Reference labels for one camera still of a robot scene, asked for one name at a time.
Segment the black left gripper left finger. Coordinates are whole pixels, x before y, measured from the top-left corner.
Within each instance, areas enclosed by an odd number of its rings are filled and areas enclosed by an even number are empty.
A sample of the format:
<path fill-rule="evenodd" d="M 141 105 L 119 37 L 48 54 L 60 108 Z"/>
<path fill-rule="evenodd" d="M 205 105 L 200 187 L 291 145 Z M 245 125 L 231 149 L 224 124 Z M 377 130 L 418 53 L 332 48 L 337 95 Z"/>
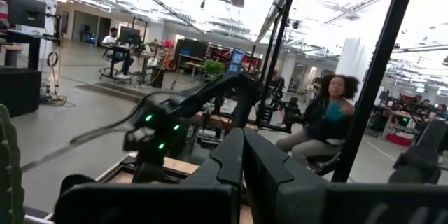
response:
<path fill-rule="evenodd" d="M 180 183 L 192 197 L 181 223 L 239 223 L 243 154 L 243 129 L 234 128 L 202 165 Z"/>

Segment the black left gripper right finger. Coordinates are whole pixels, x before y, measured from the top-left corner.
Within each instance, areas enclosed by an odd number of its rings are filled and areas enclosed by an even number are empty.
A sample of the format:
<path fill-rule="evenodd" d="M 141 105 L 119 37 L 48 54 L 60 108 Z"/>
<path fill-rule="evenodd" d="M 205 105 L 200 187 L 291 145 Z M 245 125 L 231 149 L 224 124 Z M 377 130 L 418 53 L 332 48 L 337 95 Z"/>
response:
<path fill-rule="evenodd" d="M 319 224 L 327 181 L 252 129 L 244 130 L 244 179 L 254 223 Z"/>

